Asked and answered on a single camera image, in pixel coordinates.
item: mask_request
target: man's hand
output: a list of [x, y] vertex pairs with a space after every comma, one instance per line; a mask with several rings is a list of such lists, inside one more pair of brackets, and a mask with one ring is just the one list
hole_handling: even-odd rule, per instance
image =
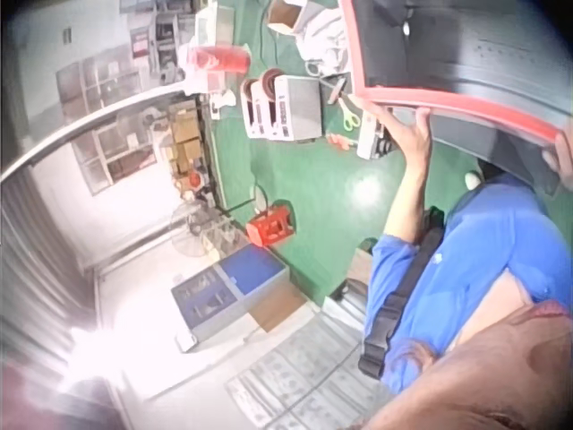
[[427, 107], [415, 111], [415, 124], [404, 125], [387, 108], [371, 101], [351, 95], [350, 99], [359, 108], [376, 116], [394, 138], [406, 158], [409, 168], [428, 168], [432, 155], [432, 133], [430, 132], [430, 113]]
[[559, 174], [561, 182], [570, 191], [573, 191], [573, 119], [562, 133], [555, 138], [555, 153], [545, 150], [543, 159], [549, 167]]

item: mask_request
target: window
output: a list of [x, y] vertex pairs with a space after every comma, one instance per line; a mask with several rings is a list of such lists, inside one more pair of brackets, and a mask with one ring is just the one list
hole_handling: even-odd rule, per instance
[[72, 146], [92, 194], [156, 162], [150, 135], [138, 115], [84, 133]]

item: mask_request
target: person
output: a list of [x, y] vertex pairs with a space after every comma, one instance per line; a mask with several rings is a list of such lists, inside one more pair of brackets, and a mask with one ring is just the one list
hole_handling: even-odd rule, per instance
[[[432, 155], [430, 110], [405, 125], [354, 98], [384, 125], [406, 170], [372, 250], [364, 334], [421, 240]], [[543, 157], [573, 189], [573, 126]], [[389, 342], [382, 381], [397, 397], [364, 428], [555, 428], [571, 406], [571, 254], [535, 192], [492, 166], [448, 215]]]

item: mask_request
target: finger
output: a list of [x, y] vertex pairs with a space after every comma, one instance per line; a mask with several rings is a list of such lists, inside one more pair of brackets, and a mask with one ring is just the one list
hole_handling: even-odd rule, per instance
[[558, 133], [555, 138], [555, 151], [559, 160], [560, 173], [562, 177], [573, 176], [573, 159], [569, 143], [563, 133]]
[[553, 154], [551, 154], [548, 150], [544, 150], [541, 153], [543, 160], [547, 163], [547, 166], [555, 173], [559, 173], [559, 161], [555, 158]]
[[415, 110], [415, 125], [423, 136], [430, 135], [430, 114], [432, 111], [427, 107], [419, 107]]
[[410, 127], [402, 124], [386, 107], [372, 103], [370, 100], [358, 98], [354, 94], [350, 94], [348, 97], [360, 109], [376, 116], [376, 119], [388, 129], [395, 141], [399, 142], [400, 137], [410, 131]]

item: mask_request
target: white wall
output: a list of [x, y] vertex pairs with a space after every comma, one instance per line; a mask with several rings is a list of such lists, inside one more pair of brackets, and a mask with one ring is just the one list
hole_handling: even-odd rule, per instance
[[116, 336], [124, 373], [120, 397], [134, 430], [254, 430], [225, 383], [314, 316], [314, 305], [307, 304], [265, 333], [246, 315], [181, 354], [175, 334], [186, 326], [171, 288], [209, 264], [182, 256], [167, 241], [99, 282], [99, 315]]
[[[62, 32], [72, 29], [72, 43]], [[28, 117], [59, 102], [56, 72], [97, 53], [130, 43], [126, 15], [119, 0], [68, 0], [18, 15], [10, 29], [18, 50]]]
[[101, 262], [159, 225], [181, 203], [167, 166], [158, 162], [92, 195], [71, 144], [33, 168], [48, 209], [84, 267]]

